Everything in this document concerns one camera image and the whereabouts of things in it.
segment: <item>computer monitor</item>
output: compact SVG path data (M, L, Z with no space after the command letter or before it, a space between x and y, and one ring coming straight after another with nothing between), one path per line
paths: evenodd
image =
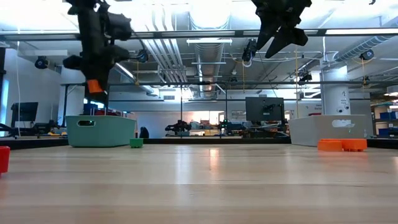
M284 121L284 99L246 97L246 121Z
M12 110L11 127L15 128L16 121L31 121L31 122L35 121L38 105L39 105L38 102L21 103L21 105L19 105L19 103L14 103L11 106Z

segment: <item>teal storage bin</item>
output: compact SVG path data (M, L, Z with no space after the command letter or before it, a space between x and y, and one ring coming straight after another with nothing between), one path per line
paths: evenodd
M130 144L136 121L118 116L67 116L69 145L116 147Z

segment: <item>pillar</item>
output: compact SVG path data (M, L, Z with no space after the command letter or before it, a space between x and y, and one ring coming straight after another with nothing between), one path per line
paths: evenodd
M321 81L348 81L347 66L323 67ZM351 115L348 85L321 85L322 112L326 115Z

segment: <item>table surface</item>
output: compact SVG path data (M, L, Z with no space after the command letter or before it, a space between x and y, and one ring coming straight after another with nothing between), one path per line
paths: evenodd
M1 223L398 223L398 151L145 145L11 152Z

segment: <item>orange object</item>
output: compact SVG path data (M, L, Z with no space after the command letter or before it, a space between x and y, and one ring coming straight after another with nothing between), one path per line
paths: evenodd
M87 85L88 85L88 91L90 91L90 93L104 92L104 90L101 88L100 84L98 83L98 80L87 80Z
M318 142L319 151L333 152L363 152L368 148L366 139L321 139Z
M8 163L10 160L10 147L0 146L0 175L8 172Z
M341 152L343 144L338 139L321 139L318 142L318 150L326 152Z

